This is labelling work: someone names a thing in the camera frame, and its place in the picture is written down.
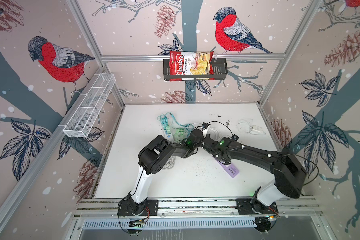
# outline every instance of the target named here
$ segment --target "leaf illustration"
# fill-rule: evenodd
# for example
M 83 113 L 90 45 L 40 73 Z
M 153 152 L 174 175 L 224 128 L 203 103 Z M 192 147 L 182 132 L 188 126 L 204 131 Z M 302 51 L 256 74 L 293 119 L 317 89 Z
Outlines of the leaf illustration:
M 88 147 L 88 142 L 85 138 L 83 137 L 71 137 L 71 145 L 72 147 L 74 147 L 76 149 L 76 151 L 80 152 L 80 153 L 88 153 L 89 152 L 89 147 Z
M 324 126 L 324 131 L 328 137 L 349 148 L 348 138 L 346 134 L 340 129 L 340 127 L 333 123 L 327 123 Z
M 170 45 L 170 44 L 168 44 L 168 43 L 163 44 L 163 45 L 160 45 L 160 46 L 158 46 L 158 47 L 161 48 L 161 49 L 164 50 L 164 51 L 170 51 L 170 50 L 173 51 L 172 45 Z
M 339 79 L 339 76 L 336 76 L 334 78 L 331 78 L 327 84 L 327 91 L 333 89 L 333 87 L 336 85 L 337 80 Z
M 28 142 L 27 135 L 20 135 L 12 138 L 8 141 L 8 143 L 4 146 L 3 152 L 1 153 L 0 159 L 16 154 L 17 151 Z
M 43 148 L 42 141 L 38 137 L 32 136 L 31 137 L 32 156 L 37 157 L 37 155 L 39 154 L 42 148 Z
M 328 94 L 324 94 L 323 96 L 321 96 L 321 98 L 319 99 L 319 102 L 317 103 L 316 107 L 322 107 L 324 106 L 329 100 L 329 96 Z
M 31 129 L 28 127 L 27 124 L 24 124 L 19 121 L 14 121 L 12 119 L 11 119 L 11 124 L 13 129 L 20 134 L 27 135 L 28 133 L 31 132 Z
M 306 127 L 299 132 L 296 144 L 307 145 L 313 139 L 316 139 L 316 129 Z
M 103 133 L 104 133 L 104 131 L 101 131 L 99 128 L 92 127 L 91 131 L 88 134 L 87 141 L 93 142 L 93 141 L 97 140 L 99 137 L 101 137 L 101 135 Z
M 317 98 L 320 98 L 323 94 L 324 94 L 324 92 L 322 92 L 322 91 L 312 91 L 305 98 L 307 98 L 309 100 L 315 100 Z
M 319 143 L 316 138 L 312 139 L 304 148 L 304 157 L 317 164 L 319 158 Z M 308 172 L 308 176 L 316 168 L 314 164 L 309 161 L 304 161 L 305 169 Z
M 196 86 L 195 80 L 185 81 L 185 86 L 191 91 Z
M 26 141 L 19 149 L 13 158 L 12 171 L 16 180 L 19 181 L 24 175 L 29 166 L 29 159 L 31 158 L 31 143 Z
M 173 39 L 172 44 L 173 44 L 173 48 L 176 49 L 176 50 L 178 50 L 178 48 L 179 48 L 179 41 L 177 40 L 177 38 L 174 38 L 174 39 Z
M 302 81 L 299 84 L 302 85 L 303 88 L 308 89 L 308 90 L 319 90 L 320 89 L 320 86 L 317 84 L 317 82 L 312 79 Z
M 196 87 L 200 92 L 211 95 L 211 87 L 205 80 L 196 80 Z
M 60 144 L 58 159 L 62 158 L 68 153 L 69 149 L 71 148 L 71 144 L 72 144 L 72 138 L 68 137 L 67 135 L 64 135 Z
M 319 146 L 320 146 L 320 156 L 325 161 L 327 166 L 333 171 L 333 165 L 336 159 L 336 153 L 333 148 L 331 139 L 325 134 L 319 135 Z
M 314 118 L 311 114 L 304 112 L 303 110 L 302 110 L 302 118 L 309 127 L 316 128 L 319 126 L 319 123 L 317 122 L 316 118 Z
M 327 81 L 323 74 L 315 72 L 315 81 L 320 86 L 320 89 L 325 89 L 325 86 L 327 85 Z
M 51 134 L 48 132 L 48 130 L 42 127 L 36 129 L 35 132 L 36 132 L 36 136 L 38 136 L 41 139 L 49 139 L 51 137 Z

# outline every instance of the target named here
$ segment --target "black wire basket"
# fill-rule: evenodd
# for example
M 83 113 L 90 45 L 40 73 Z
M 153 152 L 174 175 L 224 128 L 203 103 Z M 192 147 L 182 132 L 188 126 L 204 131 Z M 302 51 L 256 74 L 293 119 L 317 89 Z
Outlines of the black wire basket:
M 209 80 L 224 80 L 227 76 L 228 69 L 227 69 L 227 60 L 226 58 L 212 58 L 211 60 L 211 67 L 213 69 L 214 74 L 203 74 L 203 75 L 171 75 L 170 69 L 169 69 L 169 59 L 163 59 L 163 75 L 164 80 L 169 81 L 171 79 L 185 79 L 185 81 L 188 80 L 207 80 L 206 78 L 209 78 Z

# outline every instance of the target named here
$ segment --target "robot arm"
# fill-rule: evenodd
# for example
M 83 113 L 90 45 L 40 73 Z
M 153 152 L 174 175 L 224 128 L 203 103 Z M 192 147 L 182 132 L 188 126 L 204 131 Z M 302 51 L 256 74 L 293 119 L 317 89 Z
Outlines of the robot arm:
M 187 158 L 194 154 L 198 147 L 223 164 L 229 164 L 232 159 L 245 161 L 261 167 L 274 174 L 275 179 L 263 187 L 259 187 L 251 200 L 252 209 L 258 213 L 264 207 L 270 206 L 282 197 L 299 198 L 306 178 L 306 171 L 294 157 L 282 155 L 277 151 L 266 151 L 245 146 L 237 142 L 238 137 L 223 138 L 214 141 L 199 129 L 193 129 L 190 136 L 181 143 L 173 143 L 163 136 L 157 136 L 139 153 L 139 176 L 134 189 L 127 195 L 129 207 L 135 215 L 143 211 L 147 200 L 148 188 L 152 176 L 160 171 L 171 156 Z

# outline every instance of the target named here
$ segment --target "clear plastic bag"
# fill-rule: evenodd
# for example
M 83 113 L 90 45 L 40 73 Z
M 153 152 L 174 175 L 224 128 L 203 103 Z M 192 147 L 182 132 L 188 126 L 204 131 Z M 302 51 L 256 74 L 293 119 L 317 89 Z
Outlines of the clear plastic bag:
M 252 124 L 253 119 L 245 120 L 241 119 L 238 121 L 238 129 L 240 132 L 250 133 L 254 135 L 266 134 L 262 127 Z

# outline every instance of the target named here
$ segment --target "metal grate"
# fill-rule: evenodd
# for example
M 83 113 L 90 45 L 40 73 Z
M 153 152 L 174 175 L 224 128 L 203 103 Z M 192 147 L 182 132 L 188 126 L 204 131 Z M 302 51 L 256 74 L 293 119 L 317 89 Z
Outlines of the metal grate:
M 99 74 L 63 130 L 68 137 L 88 136 L 114 84 L 113 74 Z
M 122 228 L 128 227 L 129 219 L 120 219 Z M 242 228 L 257 227 L 254 217 L 219 217 L 219 218 L 150 218 L 144 229 L 164 230 L 182 228 Z M 120 229 L 117 219 L 87 219 L 84 229 Z

